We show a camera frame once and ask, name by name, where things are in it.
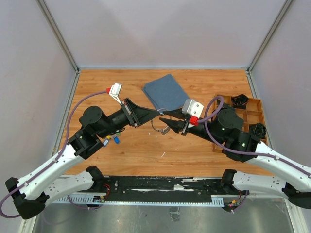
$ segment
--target small metal object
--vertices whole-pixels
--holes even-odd
[[[161,110],[167,111],[167,109],[165,109],[165,108],[160,108],[160,109],[158,109],[157,111],[161,111]],[[167,134],[168,131],[170,131],[170,127],[169,127],[168,125],[167,125],[165,128],[161,129],[161,130],[156,129],[156,128],[154,127],[154,124],[153,124],[153,119],[151,120],[151,126],[152,126],[152,128],[153,128],[155,131],[161,132],[162,135],[165,135],[165,134]]]

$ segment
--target wooden box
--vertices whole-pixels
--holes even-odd
[[[229,104],[232,106],[231,98],[233,96],[224,96],[221,94],[216,94],[215,96],[222,96],[224,98],[224,103]],[[217,102],[214,102],[213,109],[215,110],[218,107]],[[237,115],[244,120],[242,131],[248,132],[249,127],[251,125],[262,123],[266,126],[264,122],[263,110],[262,110],[262,103],[259,99],[249,98],[248,103],[245,109],[235,109]],[[265,144],[267,144],[267,135],[264,139],[261,139]],[[221,153],[222,148],[217,146],[215,143],[212,143],[212,151],[216,153]]]

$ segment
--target small blue object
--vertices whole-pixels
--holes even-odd
[[[119,143],[120,143],[120,140],[119,140],[119,138],[118,138],[118,137],[115,137],[113,140],[114,140],[114,141],[115,141],[115,143],[117,143],[117,144],[119,144]]]
[[[189,96],[171,74],[147,83],[142,91],[155,109],[175,110],[182,107]]]
[[[109,143],[109,140],[108,139],[105,139],[105,141],[103,142],[103,147],[106,147]]]

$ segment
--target gray floor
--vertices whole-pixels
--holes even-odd
[[[52,204],[33,233],[293,233],[283,199],[247,199],[235,213],[220,207],[103,206],[79,210]]]

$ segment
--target metal ring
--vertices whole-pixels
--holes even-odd
[[[157,111],[161,111],[161,110],[168,111],[166,108],[160,108],[160,109],[158,109]],[[151,120],[151,126],[152,126],[152,128],[153,128],[155,131],[157,131],[157,132],[167,132],[167,131],[169,130],[169,128],[170,128],[169,126],[166,126],[165,128],[163,128],[163,129],[161,129],[161,130],[156,129],[156,128],[154,127],[154,124],[153,124],[153,119]]]

